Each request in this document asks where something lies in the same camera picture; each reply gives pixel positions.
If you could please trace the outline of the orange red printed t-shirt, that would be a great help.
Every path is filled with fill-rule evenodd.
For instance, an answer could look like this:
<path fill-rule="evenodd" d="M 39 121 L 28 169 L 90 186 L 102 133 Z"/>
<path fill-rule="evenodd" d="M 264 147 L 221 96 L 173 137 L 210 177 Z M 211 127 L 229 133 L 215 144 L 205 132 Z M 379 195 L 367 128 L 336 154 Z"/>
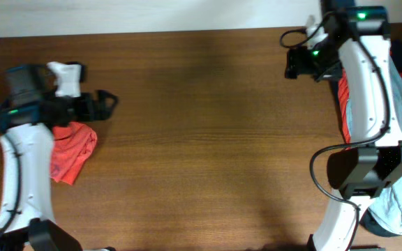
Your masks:
<path fill-rule="evenodd" d="M 94 152 L 97 134 L 88 125 L 78 122 L 70 122 L 66 127 L 55 126 L 52 132 L 50 177 L 57 183 L 73 185 Z"/>

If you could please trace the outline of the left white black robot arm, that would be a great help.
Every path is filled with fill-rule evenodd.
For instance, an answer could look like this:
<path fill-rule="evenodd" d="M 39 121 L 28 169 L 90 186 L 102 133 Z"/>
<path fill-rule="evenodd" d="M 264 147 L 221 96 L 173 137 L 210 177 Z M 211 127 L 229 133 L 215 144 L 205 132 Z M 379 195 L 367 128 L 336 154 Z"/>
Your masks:
<path fill-rule="evenodd" d="M 3 192 L 0 250 L 77 250 L 83 247 L 54 219 L 50 165 L 52 129 L 71 121 L 103 121 L 118 98 L 105 90 L 83 93 L 86 67 L 79 62 L 26 64 L 6 71 L 9 96 L 0 106 Z"/>

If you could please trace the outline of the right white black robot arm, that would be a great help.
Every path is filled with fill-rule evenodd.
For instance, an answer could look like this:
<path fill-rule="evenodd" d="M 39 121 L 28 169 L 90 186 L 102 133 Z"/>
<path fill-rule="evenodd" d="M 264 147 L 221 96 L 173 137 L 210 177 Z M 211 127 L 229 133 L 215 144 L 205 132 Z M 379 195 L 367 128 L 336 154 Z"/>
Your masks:
<path fill-rule="evenodd" d="M 390 57 L 387 10 L 354 1 L 322 1 L 322 19 L 310 17 L 289 45 L 285 77 L 345 82 L 344 144 L 329 154 L 324 219 L 308 250 L 350 250 L 357 228 L 402 235 L 402 80 Z"/>

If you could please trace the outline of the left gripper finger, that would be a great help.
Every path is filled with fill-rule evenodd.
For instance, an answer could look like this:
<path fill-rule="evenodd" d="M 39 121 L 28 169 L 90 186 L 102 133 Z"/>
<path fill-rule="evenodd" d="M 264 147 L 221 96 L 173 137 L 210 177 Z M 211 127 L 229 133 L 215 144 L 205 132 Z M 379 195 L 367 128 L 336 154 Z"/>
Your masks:
<path fill-rule="evenodd" d="M 109 91 L 97 90 L 96 95 L 95 104 L 98 110 L 114 110 L 119 103 L 119 98 Z"/>
<path fill-rule="evenodd" d="M 114 106 L 102 107 L 98 106 L 94 108 L 94 121 L 105 121 L 108 120 L 112 113 L 114 112 Z"/>

